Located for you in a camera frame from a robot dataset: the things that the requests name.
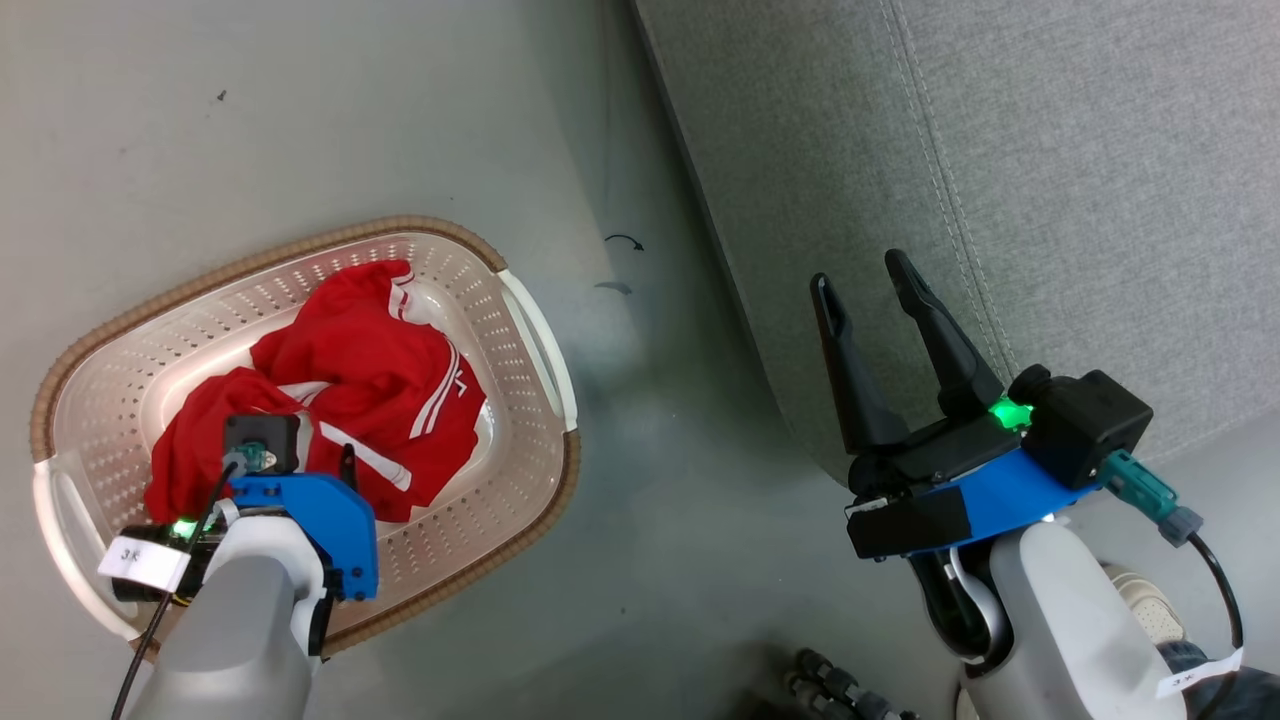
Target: green led light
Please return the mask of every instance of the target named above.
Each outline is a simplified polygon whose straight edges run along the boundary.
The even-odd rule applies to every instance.
[[[1032,406],[1019,405],[1007,397],[1001,397],[991,406],[991,414],[1007,430],[1032,427]]]
[[[178,520],[177,523],[174,523],[173,525],[169,527],[169,533],[170,534],[173,534],[174,537],[183,538],[183,539],[191,539],[191,533],[195,533],[195,532],[196,532],[196,521],[195,520]]]

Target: basket rim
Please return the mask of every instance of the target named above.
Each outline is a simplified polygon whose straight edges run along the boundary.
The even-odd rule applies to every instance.
[[[325,233],[305,237],[302,240],[251,255],[228,265],[223,265],[216,270],[205,273],[196,279],[183,283],[169,292],[157,295],[151,300],[116,315],[111,320],[99,325],[77,340],[58,357],[58,360],[54,361],[40,386],[35,406],[31,411],[32,460],[36,464],[40,464],[56,455],[58,451],[54,446],[52,425],[58,400],[60,398],[61,392],[72,374],[93,352],[97,352],[108,343],[178,307],[179,305],[268,268],[343,245],[406,232],[421,232],[445,237],[470,250],[494,273],[500,273],[507,269],[507,261],[503,256],[480,236],[456,223],[428,215],[393,215],[347,225]],[[568,430],[563,434],[563,438],[564,455],[561,470],[561,482],[557,483],[552,498],[532,523],[516,533],[516,536],[507,542],[499,544],[497,548],[476,559],[462,570],[458,570],[445,580],[436,583],[434,587],[422,591],[411,600],[389,607],[379,615],[329,635],[325,639],[325,656],[352,647],[376,635],[378,633],[399,625],[429,607],[453,597],[481,577],[493,571],[498,565],[502,565],[520,552],[524,552],[545,536],[550,527],[559,520],[561,515],[563,515],[564,510],[568,507],[568,502],[577,488],[579,473],[581,470],[581,439],[579,430]],[[132,641],[129,644],[136,647],[136,643],[137,639]],[[159,652],[159,650],[160,644],[152,643],[147,650],[147,659],[154,662],[155,653]]]
[[[42,462],[58,454],[58,448],[54,446],[54,411],[58,407],[58,400],[61,397],[63,388],[67,387],[67,382],[72,374],[90,355],[97,352],[111,341],[201,295],[268,268],[342,245],[402,232],[422,232],[443,236],[470,250],[494,273],[507,269],[507,261],[503,256],[480,236],[457,223],[429,215],[392,215],[357,223],[305,237],[223,265],[102,323],[82,336],[58,356],[58,360],[54,361],[45,374],[44,382],[40,383],[40,389],[36,392],[36,402],[31,409],[32,461]]]

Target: white basket handle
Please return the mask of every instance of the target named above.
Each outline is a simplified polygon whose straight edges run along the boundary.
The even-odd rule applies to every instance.
[[[520,331],[521,340],[529,347],[529,355],[534,360],[534,370],[543,383],[543,389],[547,391],[552,410],[556,416],[564,420],[566,430],[577,429],[577,398],[573,397],[573,383],[568,377],[568,366],[564,364],[564,355],[556,342],[552,327],[520,278],[513,275],[511,270],[502,270],[498,277],[507,286],[507,293],[503,293],[507,306],[511,307],[512,315],[516,318],[516,329]],[[547,377],[548,368],[552,378]]]
[[[36,519],[40,521],[40,532],[45,536],[49,553],[54,556],[54,565],[58,566],[67,587],[72,589],[72,593],[81,601],[84,610],[88,610],[90,615],[108,630],[132,641],[138,637],[138,630],[120,615],[124,611],[123,606],[120,609],[111,607],[93,587],[90,575],[86,574],[86,569],[72,548],[70,533],[96,539],[97,546],[100,546],[95,548],[99,560],[106,552],[106,546],[97,537],[97,530],[93,529],[93,523],[88,516],[88,509],[76,492],[70,479],[67,478],[65,473],[54,470],[50,462],[51,460],[45,460],[36,464],[32,489],[36,495]],[[96,571],[95,562],[88,573]]]

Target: shoe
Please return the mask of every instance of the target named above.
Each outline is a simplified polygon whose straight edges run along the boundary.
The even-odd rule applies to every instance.
[[[1133,570],[1120,565],[1103,565],[1111,584],[1124,598],[1125,605],[1133,611],[1134,618],[1147,630],[1147,637],[1155,644],[1162,644],[1187,639],[1187,626],[1181,618],[1174,611],[1174,606],[1153,585],[1151,580],[1143,578]]]

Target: perforated basket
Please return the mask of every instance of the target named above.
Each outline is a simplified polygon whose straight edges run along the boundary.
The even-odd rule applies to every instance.
[[[133,641],[150,619],[151,607],[118,602],[96,568],[120,528],[147,520],[151,447],[189,391],[248,365],[257,338],[288,324],[328,275],[387,259],[413,266],[439,306],[431,323],[471,363],[488,402],[471,460],[435,502],[406,524],[379,523],[378,600],[334,609],[326,652],[457,593],[564,511],[577,483],[577,409],[563,356],[524,284],[453,223],[397,217],[353,225],[180,286],[81,338],[50,369],[31,419],[36,514],[67,584],[104,626]]]

